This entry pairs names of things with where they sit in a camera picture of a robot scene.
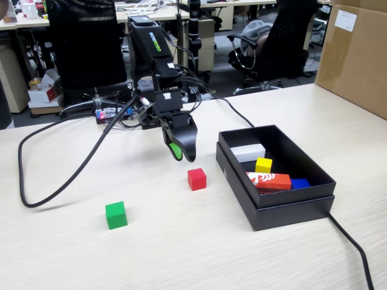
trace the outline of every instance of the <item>yellow cube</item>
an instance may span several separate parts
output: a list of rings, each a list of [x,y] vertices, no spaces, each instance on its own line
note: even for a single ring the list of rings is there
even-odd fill
[[[273,160],[266,158],[258,158],[255,164],[256,173],[270,173],[272,170]]]

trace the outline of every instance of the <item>red block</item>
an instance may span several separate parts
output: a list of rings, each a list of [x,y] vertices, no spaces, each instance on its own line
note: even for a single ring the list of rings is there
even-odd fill
[[[287,174],[246,173],[257,189],[267,189],[264,192],[270,192],[272,189],[290,189],[291,187],[290,177]]]
[[[207,187],[207,177],[202,168],[188,171],[188,184],[192,191]]]

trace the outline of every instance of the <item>green cube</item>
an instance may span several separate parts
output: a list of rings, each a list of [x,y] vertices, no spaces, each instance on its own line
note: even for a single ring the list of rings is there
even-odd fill
[[[116,202],[115,204],[108,204],[105,206],[106,220],[108,221],[109,230],[120,228],[128,225],[126,220],[125,207],[123,201]]]

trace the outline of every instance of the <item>black box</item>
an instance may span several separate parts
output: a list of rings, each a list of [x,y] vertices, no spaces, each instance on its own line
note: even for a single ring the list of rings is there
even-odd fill
[[[306,178],[311,187],[260,193],[246,174],[255,171],[255,161],[239,163],[230,149],[258,143],[273,160],[272,173]],[[330,212],[336,182],[275,125],[220,132],[216,160],[254,230],[325,218]]]

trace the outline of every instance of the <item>desk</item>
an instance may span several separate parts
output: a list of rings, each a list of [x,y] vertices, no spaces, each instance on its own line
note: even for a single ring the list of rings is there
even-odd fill
[[[165,6],[159,10],[157,10],[154,14],[148,15],[150,19],[154,21],[166,21],[166,20],[174,20],[176,19],[177,8],[176,6]],[[126,11],[117,11],[117,22],[128,22],[128,16]],[[46,19],[27,19],[22,16],[22,13],[19,13],[17,16],[18,22],[12,24],[5,24],[0,22],[0,30],[14,30],[18,28],[31,28],[31,27],[46,27],[50,26],[50,22]],[[182,11],[181,12],[182,19],[188,19],[189,13]]]
[[[328,5],[331,3],[330,0],[317,0],[319,4]],[[182,0],[183,4],[187,4],[188,0]],[[276,0],[237,0],[229,2],[216,2],[216,3],[207,3],[200,4],[200,8],[208,7],[228,7],[228,6],[245,6],[245,5],[263,5],[263,4],[276,4]]]
[[[256,126],[279,126],[337,181],[331,212],[385,289],[387,121],[316,85],[229,100]],[[0,131],[0,288],[366,289],[357,250],[328,219],[253,232],[215,160],[218,132],[248,125],[223,101],[204,101],[193,117],[194,163],[173,159],[160,128],[112,131],[78,178],[36,209],[20,201],[17,151],[42,125]],[[89,118],[29,140],[28,200],[67,180],[102,130]],[[192,192],[187,170],[199,167],[207,188]],[[129,225],[109,231],[105,205],[118,201]]]

